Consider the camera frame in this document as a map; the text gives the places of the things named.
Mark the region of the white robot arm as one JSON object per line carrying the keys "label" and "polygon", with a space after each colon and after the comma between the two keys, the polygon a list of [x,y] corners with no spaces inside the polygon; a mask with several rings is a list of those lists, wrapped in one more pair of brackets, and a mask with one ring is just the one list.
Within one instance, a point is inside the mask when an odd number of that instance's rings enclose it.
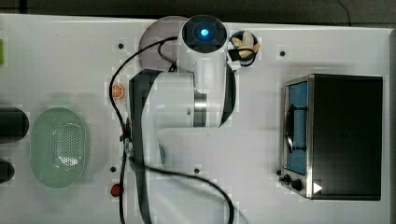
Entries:
{"label": "white robot arm", "polygon": [[236,84],[227,63],[228,34],[224,24],[209,15],[187,19],[177,33],[174,72],[143,69],[129,81],[128,114],[140,215],[145,224],[158,218],[166,186],[182,189],[170,176],[203,181],[170,161],[159,132],[175,128],[219,128],[233,113]]}

